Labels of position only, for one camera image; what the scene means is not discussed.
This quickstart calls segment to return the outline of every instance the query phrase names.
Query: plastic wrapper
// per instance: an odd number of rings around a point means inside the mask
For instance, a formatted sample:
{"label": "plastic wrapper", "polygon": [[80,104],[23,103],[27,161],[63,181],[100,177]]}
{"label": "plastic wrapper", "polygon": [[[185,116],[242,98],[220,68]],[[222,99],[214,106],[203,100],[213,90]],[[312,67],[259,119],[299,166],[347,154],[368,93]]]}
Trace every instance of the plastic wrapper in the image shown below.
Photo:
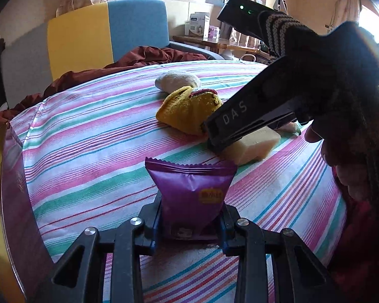
{"label": "plastic wrapper", "polygon": [[214,240],[219,215],[236,174],[231,161],[180,165],[146,158],[145,167],[162,194],[163,235],[182,240]]}

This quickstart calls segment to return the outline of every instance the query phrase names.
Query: metal bolt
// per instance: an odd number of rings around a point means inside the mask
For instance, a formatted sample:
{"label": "metal bolt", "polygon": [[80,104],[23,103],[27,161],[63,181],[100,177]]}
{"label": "metal bolt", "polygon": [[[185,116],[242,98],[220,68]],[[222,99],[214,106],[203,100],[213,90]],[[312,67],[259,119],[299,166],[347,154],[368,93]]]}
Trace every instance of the metal bolt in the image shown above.
{"label": "metal bolt", "polygon": [[247,226],[249,225],[249,220],[247,220],[246,218],[240,218],[237,220],[237,224],[240,226]]}
{"label": "metal bolt", "polygon": [[93,226],[89,226],[88,228],[86,228],[84,230],[84,234],[87,235],[87,236],[92,236],[94,235],[96,232],[95,228]]}
{"label": "metal bolt", "polygon": [[293,237],[293,235],[295,234],[295,232],[290,228],[285,228],[282,230],[282,232],[287,237]]}
{"label": "metal bolt", "polygon": [[142,221],[142,219],[141,218],[138,218],[138,217],[134,217],[134,218],[132,218],[132,219],[130,219],[130,223],[131,223],[131,225],[139,225],[139,224],[141,224],[143,221]]}

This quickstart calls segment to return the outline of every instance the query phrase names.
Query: yellow towel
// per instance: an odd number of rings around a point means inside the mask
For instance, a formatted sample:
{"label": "yellow towel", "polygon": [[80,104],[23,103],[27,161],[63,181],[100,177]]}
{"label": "yellow towel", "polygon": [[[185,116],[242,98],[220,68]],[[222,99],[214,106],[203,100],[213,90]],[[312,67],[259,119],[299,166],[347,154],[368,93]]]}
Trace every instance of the yellow towel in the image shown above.
{"label": "yellow towel", "polygon": [[184,86],[168,95],[156,118],[184,133],[201,136],[202,123],[221,105],[215,90]]}

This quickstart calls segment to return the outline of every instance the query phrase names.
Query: blue cushion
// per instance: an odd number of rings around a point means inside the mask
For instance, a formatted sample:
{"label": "blue cushion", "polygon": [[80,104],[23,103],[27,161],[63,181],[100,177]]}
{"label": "blue cushion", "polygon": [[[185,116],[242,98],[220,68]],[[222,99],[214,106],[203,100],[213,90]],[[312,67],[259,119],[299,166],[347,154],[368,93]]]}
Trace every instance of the blue cushion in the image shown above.
{"label": "blue cushion", "polygon": [[140,45],[169,45],[166,5],[162,0],[108,2],[109,28],[114,62]]}

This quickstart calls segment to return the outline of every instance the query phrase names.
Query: fingernail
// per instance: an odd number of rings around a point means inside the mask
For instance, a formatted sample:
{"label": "fingernail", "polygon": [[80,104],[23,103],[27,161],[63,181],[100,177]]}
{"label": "fingernail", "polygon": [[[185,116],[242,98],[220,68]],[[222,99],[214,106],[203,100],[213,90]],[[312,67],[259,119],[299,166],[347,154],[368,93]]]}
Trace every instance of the fingernail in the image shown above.
{"label": "fingernail", "polygon": [[328,162],[327,162],[327,160],[326,160],[326,154],[323,154],[323,160],[324,160],[324,162],[328,165]]}

